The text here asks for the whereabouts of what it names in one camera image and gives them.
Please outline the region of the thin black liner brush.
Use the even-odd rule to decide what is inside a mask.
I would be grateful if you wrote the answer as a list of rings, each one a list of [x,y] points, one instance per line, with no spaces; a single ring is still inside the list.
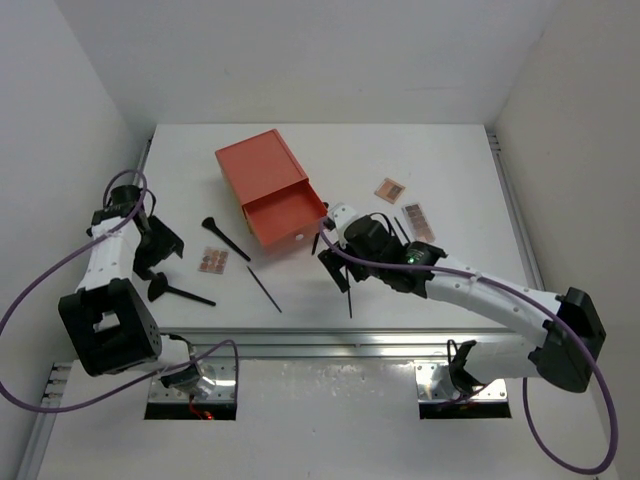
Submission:
[[[353,319],[353,304],[352,304],[352,297],[351,297],[350,273],[349,273],[348,267],[346,266],[345,266],[344,273],[345,273],[345,280],[347,284],[346,295],[347,295],[348,313],[349,313],[349,318]]]

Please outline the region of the black fan brush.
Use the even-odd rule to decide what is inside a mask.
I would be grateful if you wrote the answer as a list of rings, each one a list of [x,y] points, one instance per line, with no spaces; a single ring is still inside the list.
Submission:
[[[207,306],[215,307],[217,303],[213,300],[206,299],[199,295],[187,292],[185,290],[178,289],[169,284],[168,278],[164,273],[155,274],[149,282],[147,288],[147,299],[150,302],[158,300],[165,294],[175,295],[187,300],[195,301]]]

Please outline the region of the black powder brush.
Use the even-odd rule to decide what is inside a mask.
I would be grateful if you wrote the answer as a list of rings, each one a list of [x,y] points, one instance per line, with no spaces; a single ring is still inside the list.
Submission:
[[[216,224],[213,217],[206,217],[202,220],[201,226],[217,236],[223,243],[225,243],[231,250],[238,254],[246,262],[251,261],[251,257],[246,254],[234,241],[232,241]]]

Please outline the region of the orange drawer with white knob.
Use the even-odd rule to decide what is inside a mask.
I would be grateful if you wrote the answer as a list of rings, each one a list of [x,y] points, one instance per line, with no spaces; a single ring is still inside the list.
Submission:
[[[243,206],[252,234],[267,252],[312,240],[327,207],[308,181],[300,181]]]

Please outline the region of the thin black makeup brush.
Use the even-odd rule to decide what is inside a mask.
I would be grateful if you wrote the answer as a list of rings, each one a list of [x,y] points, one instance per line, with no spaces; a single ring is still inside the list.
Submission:
[[[261,291],[266,295],[266,297],[269,299],[269,301],[271,302],[271,304],[274,306],[274,308],[276,309],[276,311],[278,311],[279,313],[283,313],[281,307],[278,305],[277,301],[275,300],[275,298],[271,295],[271,293],[267,290],[266,286],[262,283],[262,281],[259,279],[259,277],[257,276],[257,274],[254,272],[254,270],[250,267],[250,266],[246,266],[246,269],[248,270],[249,274],[252,276],[252,278],[254,279],[254,281],[256,282],[256,284],[258,285],[258,287],[261,289]]]

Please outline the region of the orange drawer box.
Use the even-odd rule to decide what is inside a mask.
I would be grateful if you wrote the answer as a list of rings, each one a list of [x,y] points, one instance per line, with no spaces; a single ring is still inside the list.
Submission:
[[[308,177],[275,129],[215,152],[224,179],[243,206]]]

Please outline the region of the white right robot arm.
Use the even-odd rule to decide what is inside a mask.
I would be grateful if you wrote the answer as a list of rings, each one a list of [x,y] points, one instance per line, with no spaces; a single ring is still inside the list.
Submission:
[[[539,377],[571,393],[586,391],[606,333],[591,296],[564,294],[506,282],[472,268],[443,249],[402,242],[370,215],[338,205],[319,234],[334,232],[318,258],[341,292],[375,278],[392,290],[468,310],[507,328],[511,343],[465,341],[448,362],[449,382],[464,394],[496,378]]]

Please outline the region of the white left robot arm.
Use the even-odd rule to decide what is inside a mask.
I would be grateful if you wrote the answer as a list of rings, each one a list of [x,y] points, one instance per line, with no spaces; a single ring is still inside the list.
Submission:
[[[172,255],[183,256],[184,242],[154,215],[135,211],[142,189],[123,185],[92,217],[86,273],[58,311],[79,360],[92,377],[125,371],[157,371],[162,385],[190,397],[201,394],[199,366],[191,344],[160,332],[132,277],[156,280],[152,268]]]

